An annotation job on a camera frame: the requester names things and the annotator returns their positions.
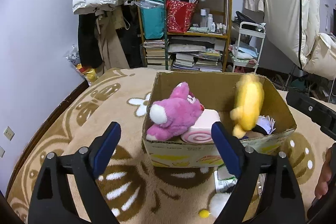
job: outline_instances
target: human hand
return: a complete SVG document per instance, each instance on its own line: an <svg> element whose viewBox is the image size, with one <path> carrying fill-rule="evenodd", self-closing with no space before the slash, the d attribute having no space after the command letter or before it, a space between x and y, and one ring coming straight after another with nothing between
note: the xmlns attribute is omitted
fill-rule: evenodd
<svg viewBox="0 0 336 224"><path fill-rule="evenodd" d="M317 199L320 199L323 195L325 195L328 192L328 182L331 180L332 176L330 168L331 150L332 149L329 148L325 155L325 162L322 166L319 181L317 182L315 188L315 196Z"/></svg>

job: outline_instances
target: pink plush bear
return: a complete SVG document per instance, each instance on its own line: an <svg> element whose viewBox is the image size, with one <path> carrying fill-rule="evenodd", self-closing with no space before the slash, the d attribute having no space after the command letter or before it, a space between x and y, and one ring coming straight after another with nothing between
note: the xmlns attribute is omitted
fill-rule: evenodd
<svg viewBox="0 0 336 224"><path fill-rule="evenodd" d="M168 99L153 103L149 115L155 124L147 130L146 139L165 141L181 135L195 124L203 110L203 105L189 92L188 83L178 84Z"/></svg>

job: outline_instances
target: wall socket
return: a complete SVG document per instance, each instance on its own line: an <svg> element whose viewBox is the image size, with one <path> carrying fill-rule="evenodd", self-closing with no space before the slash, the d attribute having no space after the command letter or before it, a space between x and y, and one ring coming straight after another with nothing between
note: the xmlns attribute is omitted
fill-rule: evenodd
<svg viewBox="0 0 336 224"><path fill-rule="evenodd" d="M13 137L14 137L14 132L13 132L13 130L11 130L11 128L10 127L7 127L6 129L5 129L5 131L3 132L3 134L6 136L6 138L8 139L8 140L12 140L13 139Z"/></svg>
<svg viewBox="0 0 336 224"><path fill-rule="evenodd" d="M0 146L0 158L3 157L5 150Z"/></svg>

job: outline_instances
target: yellow stuffed duck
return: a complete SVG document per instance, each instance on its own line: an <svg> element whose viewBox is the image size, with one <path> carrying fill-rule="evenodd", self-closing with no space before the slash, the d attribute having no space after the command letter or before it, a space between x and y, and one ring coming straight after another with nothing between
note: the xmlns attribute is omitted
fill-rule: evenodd
<svg viewBox="0 0 336 224"><path fill-rule="evenodd" d="M237 83L236 105L230 112L235 122L232 135L241 139L252 130L258 120L264 100L263 85L256 75L243 75Z"/></svg>

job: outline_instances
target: metal screw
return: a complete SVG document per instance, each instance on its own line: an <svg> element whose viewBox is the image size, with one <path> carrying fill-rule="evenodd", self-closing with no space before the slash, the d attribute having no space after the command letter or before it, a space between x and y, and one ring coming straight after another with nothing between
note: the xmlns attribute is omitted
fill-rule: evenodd
<svg viewBox="0 0 336 224"><path fill-rule="evenodd" d="M253 151L254 151L254 149L251 147L251 146L246 146L245 147L245 151L247 152L247 153L253 153Z"/></svg>
<svg viewBox="0 0 336 224"><path fill-rule="evenodd" d="M54 152L50 152L47 154L47 159L52 159L55 156Z"/></svg>
<svg viewBox="0 0 336 224"><path fill-rule="evenodd" d="M89 149L88 149L86 146L81 147L81 148L78 150L78 152L79 152L80 154L85 154L87 151L89 151Z"/></svg>
<svg viewBox="0 0 336 224"><path fill-rule="evenodd" d="M280 151L279 152L279 156L280 156L280 158L286 158L286 153L285 152L282 152L282 151Z"/></svg>

